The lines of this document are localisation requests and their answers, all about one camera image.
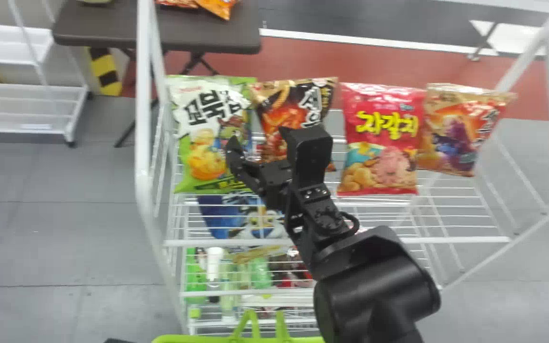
robotic arm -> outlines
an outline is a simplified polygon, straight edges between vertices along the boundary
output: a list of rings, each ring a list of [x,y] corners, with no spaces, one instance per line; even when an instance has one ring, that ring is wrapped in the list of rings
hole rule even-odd
[[[421,343],[415,322],[440,308],[431,276],[391,228],[357,233],[359,220],[336,208],[324,183],[333,139],[323,126],[279,132],[287,161],[247,161],[233,137],[226,162],[268,209],[285,214],[287,234],[317,281],[314,309],[325,342]]]

snack bag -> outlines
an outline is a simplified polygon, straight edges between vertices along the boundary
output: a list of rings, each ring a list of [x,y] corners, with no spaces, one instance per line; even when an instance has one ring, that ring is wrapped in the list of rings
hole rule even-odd
[[[237,0],[196,0],[196,2],[216,16],[230,20],[230,10],[237,3]]]
[[[179,159],[183,163],[183,179],[175,193],[222,194],[246,188],[227,169],[223,149],[233,136],[246,150],[251,148],[250,102],[244,94],[246,84],[254,80],[222,76],[168,78],[173,116],[181,137]]]
[[[322,123],[332,102],[338,78],[282,80],[250,85],[251,100],[260,117],[266,143],[262,146],[264,162],[287,158],[287,144],[279,126],[300,129]],[[336,170],[330,163],[327,170]]]
[[[462,85],[427,85],[418,167],[473,176],[480,146],[514,98],[512,93]]]
[[[342,96],[348,148],[338,195],[416,194],[425,91],[342,84]]]
[[[274,256],[288,246],[259,246],[260,239],[287,237],[283,214],[266,209],[252,191],[233,191],[226,195],[201,195],[201,215],[211,235],[217,239],[255,239],[255,246],[228,247],[236,264],[255,258]]]
[[[198,4],[195,0],[155,0],[156,4],[166,6],[176,6],[183,9],[197,9]]]

orange snack bag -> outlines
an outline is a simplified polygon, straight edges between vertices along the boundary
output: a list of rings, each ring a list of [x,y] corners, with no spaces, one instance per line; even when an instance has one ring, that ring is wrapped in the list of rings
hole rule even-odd
[[[238,0],[196,0],[196,2],[216,16],[230,20],[230,10]]]
[[[455,84],[429,84],[421,127],[420,169],[468,176],[513,93]]]

green basket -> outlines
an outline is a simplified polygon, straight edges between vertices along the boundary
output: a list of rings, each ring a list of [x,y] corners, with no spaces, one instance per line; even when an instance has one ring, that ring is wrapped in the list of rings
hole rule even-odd
[[[241,334],[247,321],[251,320],[251,332],[253,337],[242,337]],[[156,337],[152,343],[324,343],[321,337],[299,337],[289,336],[285,316],[283,312],[276,313],[276,337],[261,338],[260,329],[257,326],[257,315],[253,310],[245,311],[238,326],[229,337],[205,337],[187,336],[183,334],[165,334]]]

red snack bag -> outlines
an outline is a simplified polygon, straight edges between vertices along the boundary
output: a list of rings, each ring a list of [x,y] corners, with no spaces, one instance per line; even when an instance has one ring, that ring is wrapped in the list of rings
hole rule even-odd
[[[198,4],[194,0],[155,0],[156,4],[166,6],[176,6],[183,9],[197,9]]]
[[[425,91],[342,84],[342,96],[348,148],[338,195],[416,194]]]
[[[279,126],[308,128],[323,122],[329,112],[338,78],[281,80],[250,85],[251,101],[260,117],[266,143],[259,147],[264,162],[287,158],[287,144]],[[336,168],[333,163],[328,171]]]

